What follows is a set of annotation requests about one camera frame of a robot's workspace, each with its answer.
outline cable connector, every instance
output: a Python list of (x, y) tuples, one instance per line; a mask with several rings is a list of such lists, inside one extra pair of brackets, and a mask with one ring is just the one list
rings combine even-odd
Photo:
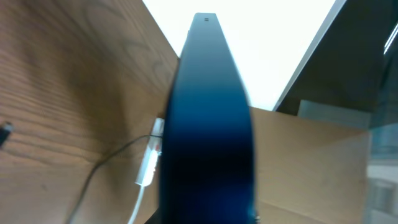
[[(162, 136), (164, 127), (164, 119), (156, 118), (151, 135)], [(154, 178), (157, 160), (162, 153), (161, 138), (150, 137), (145, 150), (144, 158), (141, 162), (136, 184), (146, 187), (152, 183)]]

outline black cable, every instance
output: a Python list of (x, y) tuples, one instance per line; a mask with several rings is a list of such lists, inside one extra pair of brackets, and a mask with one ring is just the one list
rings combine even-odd
[(90, 171), (90, 173), (88, 174), (88, 177), (85, 181), (85, 184), (83, 185), (83, 188), (80, 192), (80, 196), (79, 199), (75, 205), (75, 207), (73, 208), (72, 212), (70, 213), (68, 219), (67, 219), (67, 224), (72, 224), (73, 219), (76, 217), (77, 211), (81, 205), (81, 203), (83, 202), (83, 198), (87, 192), (88, 189), (88, 185), (90, 184), (91, 179), (94, 176), (94, 173), (98, 170), (98, 168), (100, 168), (102, 165), (104, 165), (105, 163), (107, 163), (110, 159), (112, 159), (114, 156), (117, 156), (118, 154), (120, 154), (121, 152), (125, 151), (129, 146), (131, 146), (132, 144), (134, 144), (136, 141), (141, 140), (143, 138), (148, 138), (148, 137), (156, 137), (156, 138), (162, 138), (162, 136), (156, 136), (156, 135), (151, 135), (151, 134), (147, 134), (141, 137), (138, 137), (132, 141), (129, 141), (128, 143), (126, 143), (124, 146), (122, 146), (120, 149), (112, 152), (110, 155), (106, 156), (105, 159), (103, 159), (102, 161), (99, 161), (99, 163), (97, 163), (93, 169)]

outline white cable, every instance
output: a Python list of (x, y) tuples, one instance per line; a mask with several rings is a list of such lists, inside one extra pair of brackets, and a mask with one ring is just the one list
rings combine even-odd
[(140, 186), (136, 206), (134, 206), (134, 210), (132, 211), (130, 220), (127, 224), (133, 224), (134, 220), (136, 219), (136, 216), (137, 216), (137, 213), (139, 210), (139, 206), (141, 204), (142, 196), (144, 196), (144, 189), (145, 189), (144, 186)]

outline wood grain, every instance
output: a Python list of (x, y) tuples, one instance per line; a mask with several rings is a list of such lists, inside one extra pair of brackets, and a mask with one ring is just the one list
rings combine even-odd
[[(1, 0), (0, 29), (0, 122), (15, 127), (0, 220), (63, 223), (90, 167), (163, 113), (177, 56), (141, 0)], [(76, 223), (128, 219), (145, 144), (96, 174)], [(138, 219), (157, 207), (155, 186)]]
[(177, 56), (141, 1), (1, 1), (0, 167), (97, 161), (150, 131)]

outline cable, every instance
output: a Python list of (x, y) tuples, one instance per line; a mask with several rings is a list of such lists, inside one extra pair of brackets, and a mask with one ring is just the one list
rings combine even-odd
[(141, 204), (142, 196), (144, 196), (144, 189), (145, 189), (144, 186), (140, 186), (136, 205), (134, 206), (134, 210), (132, 211), (130, 220), (127, 224), (133, 224), (134, 220), (136, 219), (139, 210), (139, 205)]
[[(148, 138), (148, 137), (162, 138), (162, 136), (156, 136), (156, 135), (151, 135), (151, 134), (147, 134), (147, 135), (144, 135), (144, 136), (140, 136), (140, 137), (138, 137), (138, 138), (136, 138), (136, 139), (134, 139), (134, 140), (132, 140), (132, 141), (129, 141), (128, 143), (126, 143), (124, 146), (122, 146), (122, 147), (119, 148), (118, 150), (112, 152), (110, 155), (106, 156), (102, 161), (99, 161), (99, 163), (97, 163), (97, 164), (92, 168), (92, 170), (91, 170), (90, 173), (88, 174), (88, 177), (87, 177), (87, 179), (86, 179), (86, 181), (85, 181), (85, 184), (83, 185), (83, 188), (81, 189), (81, 192), (80, 192), (78, 201), (77, 201), (75, 207), (73, 208), (72, 212), (70, 213), (70, 215), (69, 215), (69, 217), (68, 217), (68, 219), (67, 219), (67, 224), (72, 224), (73, 220), (75, 219), (76, 214), (77, 214), (77, 211), (78, 211), (78, 209), (79, 209), (81, 203), (83, 202), (84, 196), (85, 196), (85, 194), (86, 194), (86, 192), (87, 192), (87, 189), (88, 189), (88, 186), (89, 186), (89, 184), (90, 184), (90, 181), (91, 181), (91, 179), (92, 179), (93, 176), (94, 176), (94, 173), (95, 173), (102, 165), (106, 164), (110, 159), (112, 159), (114, 156), (117, 156), (117, 155), (120, 154), (121, 152), (125, 151), (129, 146), (131, 146), (132, 144), (134, 144), (134, 143), (137, 142), (138, 140), (141, 140), (141, 139), (143, 139), (143, 138)], [(143, 193), (144, 193), (144, 189), (142, 189), (142, 190), (140, 189), (140, 194), (143, 194)]]

